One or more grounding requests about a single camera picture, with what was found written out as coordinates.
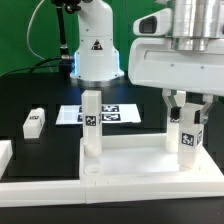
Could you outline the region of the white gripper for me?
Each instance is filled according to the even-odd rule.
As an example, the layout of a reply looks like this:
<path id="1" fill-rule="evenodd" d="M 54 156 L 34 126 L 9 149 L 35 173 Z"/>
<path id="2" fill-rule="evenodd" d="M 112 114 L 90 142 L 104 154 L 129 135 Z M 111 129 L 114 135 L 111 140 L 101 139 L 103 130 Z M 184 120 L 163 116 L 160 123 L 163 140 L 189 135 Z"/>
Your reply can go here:
<path id="1" fill-rule="evenodd" d="M 210 40 L 207 50 L 198 52 L 173 50 L 169 38 L 137 38 L 131 45 L 128 76 L 135 85 L 163 89 L 171 120 L 180 118 L 186 92 L 204 94 L 194 123 L 205 125 L 215 95 L 224 96 L 224 39 Z"/>

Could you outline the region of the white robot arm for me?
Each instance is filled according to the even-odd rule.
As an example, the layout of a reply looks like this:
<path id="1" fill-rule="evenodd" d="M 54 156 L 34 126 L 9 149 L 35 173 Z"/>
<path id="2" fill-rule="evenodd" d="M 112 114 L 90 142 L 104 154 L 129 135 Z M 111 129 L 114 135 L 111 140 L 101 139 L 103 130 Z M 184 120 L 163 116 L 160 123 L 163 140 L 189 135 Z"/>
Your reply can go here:
<path id="1" fill-rule="evenodd" d="M 137 39 L 130 48 L 129 79 L 161 88 L 169 107 L 177 90 L 203 94 L 205 106 L 196 113 L 202 123 L 215 98 L 224 96 L 224 0 L 155 1 L 165 8 L 133 24 Z M 121 77 L 110 6 L 82 0 L 78 21 L 73 80 L 96 86 Z"/>

